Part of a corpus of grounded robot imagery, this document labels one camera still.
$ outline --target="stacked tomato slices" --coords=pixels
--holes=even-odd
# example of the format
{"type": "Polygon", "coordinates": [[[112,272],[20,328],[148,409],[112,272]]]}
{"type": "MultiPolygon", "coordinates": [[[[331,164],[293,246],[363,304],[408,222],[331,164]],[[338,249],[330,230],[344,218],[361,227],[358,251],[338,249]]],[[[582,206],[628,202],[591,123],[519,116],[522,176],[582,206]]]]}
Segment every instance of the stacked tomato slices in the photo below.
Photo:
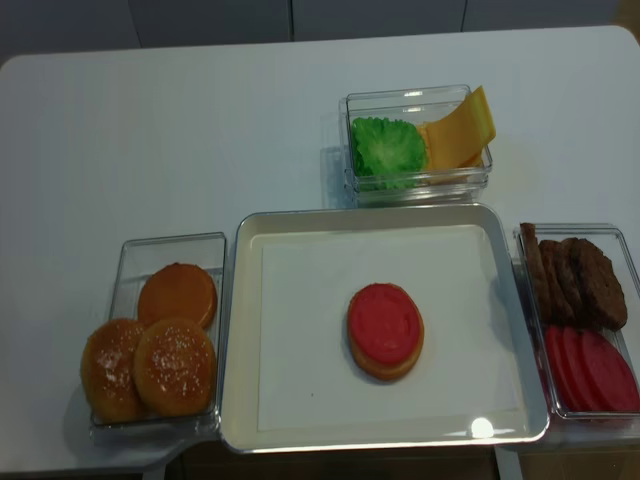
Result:
{"type": "Polygon", "coordinates": [[[637,412],[640,395],[631,369],[602,335],[548,326],[545,344],[558,393],[575,412],[637,412]]]}

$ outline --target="brown patty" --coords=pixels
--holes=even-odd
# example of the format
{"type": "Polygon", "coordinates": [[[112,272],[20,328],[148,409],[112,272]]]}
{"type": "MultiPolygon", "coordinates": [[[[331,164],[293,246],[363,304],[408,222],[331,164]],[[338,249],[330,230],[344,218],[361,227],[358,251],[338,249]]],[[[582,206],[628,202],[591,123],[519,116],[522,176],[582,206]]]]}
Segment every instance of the brown patty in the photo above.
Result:
{"type": "Polygon", "coordinates": [[[575,316],[573,308],[567,301],[558,283],[556,267],[554,262],[555,251],[560,247],[560,243],[553,240],[542,240],[539,245],[542,264],[547,274],[547,284],[551,295],[551,306],[555,320],[562,325],[574,325],[575,316]]]}
{"type": "Polygon", "coordinates": [[[567,238],[560,242],[554,251],[553,260],[556,267],[556,278],[558,279],[558,284],[560,285],[560,288],[562,288],[564,298],[573,310],[575,326],[586,327],[590,322],[585,318],[584,304],[582,303],[582,297],[580,296],[576,276],[573,273],[571,262],[569,261],[571,245],[573,245],[573,242],[577,240],[577,238],[567,238]]]}
{"type": "Polygon", "coordinates": [[[540,321],[550,323],[552,317],[551,311],[551,295],[549,293],[549,285],[547,283],[547,274],[542,264],[540,249],[538,248],[538,239],[536,238],[536,229],[530,223],[521,223],[522,238],[524,240],[524,250],[529,266],[529,273],[533,280],[533,289],[538,302],[538,310],[540,321]]]}
{"type": "Polygon", "coordinates": [[[573,242],[570,258],[580,294],[592,318],[611,330],[624,327],[627,305],[611,260],[585,239],[573,242]]]}

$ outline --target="lettuce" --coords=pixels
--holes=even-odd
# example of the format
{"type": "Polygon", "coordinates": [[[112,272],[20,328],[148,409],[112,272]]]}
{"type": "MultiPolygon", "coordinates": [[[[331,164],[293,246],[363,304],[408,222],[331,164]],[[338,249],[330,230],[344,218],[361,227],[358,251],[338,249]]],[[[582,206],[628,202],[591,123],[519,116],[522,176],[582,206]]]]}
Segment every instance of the lettuce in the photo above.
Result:
{"type": "MultiPolygon", "coordinates": [[[[424,140],[416,127],[402,120],[356,118],[351,124],[357,176],[419,172],[427,164],[424,140]]],[[[407,188],[406,182],[384,182],[383,188],[407,188]]]]}

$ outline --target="cheese slice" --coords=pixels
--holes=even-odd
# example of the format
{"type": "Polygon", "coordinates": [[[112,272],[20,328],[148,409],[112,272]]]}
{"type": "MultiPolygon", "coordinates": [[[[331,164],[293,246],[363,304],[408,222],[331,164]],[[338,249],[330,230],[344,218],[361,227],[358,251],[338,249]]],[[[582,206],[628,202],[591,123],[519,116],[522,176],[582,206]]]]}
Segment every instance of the cheese slice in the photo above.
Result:
{"type": "Polygon", "coordinates": [[[437,122],[419,125],[429,153],[429,170],[480,165],[482,150],[496,136],[482,87],[437,122]]]}

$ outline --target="clear plastic container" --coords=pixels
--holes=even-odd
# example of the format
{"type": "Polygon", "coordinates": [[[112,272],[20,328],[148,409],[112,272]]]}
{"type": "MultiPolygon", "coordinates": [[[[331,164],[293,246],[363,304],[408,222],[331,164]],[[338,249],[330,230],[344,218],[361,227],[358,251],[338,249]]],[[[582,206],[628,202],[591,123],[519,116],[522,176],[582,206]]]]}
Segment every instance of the clear plastic container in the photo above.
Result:
{"type": "MultiPolygon", "coordinates": [[[[617,332],[613,332],[608,329],[601,329],[599,331],[625,359],[631,371],[634,371],[629,352],[625,343],[625,334],[629,335],[630,322],[635,324],[640,322],[640,282],[638,280],[638,274],[631,260],[631,255],[627,244],[624,240],[622,232],[616,227],[610,224],[537,224],[536,236],[538,241],[541,240],[556,240],[561,241],[565,238],[578,237],[586,238],[597,247],[599,247],[603,253],[609,257],[613,263],[614,273],[622,286],[625,294],[625,301],[627,304],[627,310],[629,318],[627,325],[617,332]]],[[[558,389],[556,387],[551,367],[549,364],[549,357],[547,356],[547,348],[545,345],[545,331],[546,326],[540,321],[539,308],[535,300],[533,291],[533,282],[527,266],[527,257],[525,254],[522,232],[520,227],[516,228],[514,232],[516,238],[516,244],[518,247],[518,253],[522,264],[524,273],[524,284],[527,294],[527,303],[531,307],[532,315],[529,316],[530,331],[533,339],[534,349],[538,360],[538,367],[542,372],[543,385],[546,384],[547,399],[551,406],[552,413],[556,414],[565,420],[614,420],[614,419],[640,419],[640,412],[578,412],[572,411],[564,404],[558,389]]]]}
{"type": "MultiPolygon", "coordinates": [[[[224,318],[223,277],[226,258],[226,239],[223,233],[207,233],[180,237],[130,240],[122,246],[120,263],[109,311],[109,319],[137,318],[138,296],[147,279],[161,268],[172,263],[189,263],[204,269],[213,279],[218,293],[218,308],[208,329],[218,359],[221,357],[220,319],[224,318]]],[[[218,378],[221,378],[223,362],[218,361],[218,378]]],[[[138,442],[141,439],[161,442],[175,441],[176,438],[190,438],[211,435],[217,431],[219,397],[218,391],[212,396],[207,410],[195,415],[182,417],[157,417],[126,423],[103,423],[91,414],[91,436],[98,444],[127,439],[138,442]]]]}
{"type": "Polygon", "coordinates": [[[358,93],[342,99],[339,110],[345,188],[354,204],[395,206],[478,199],[493,165],[488,147],[482,152],[482,165],[477,167],[364,177],[355,174],[351,145],[351,124],[356,118],[386,117],[414,125],[435,122],[455,110],[470,93],[466,85],[451,85],[358,93]],[[406,188],[388,189],[387,182],[402,182],[406,188]]]}

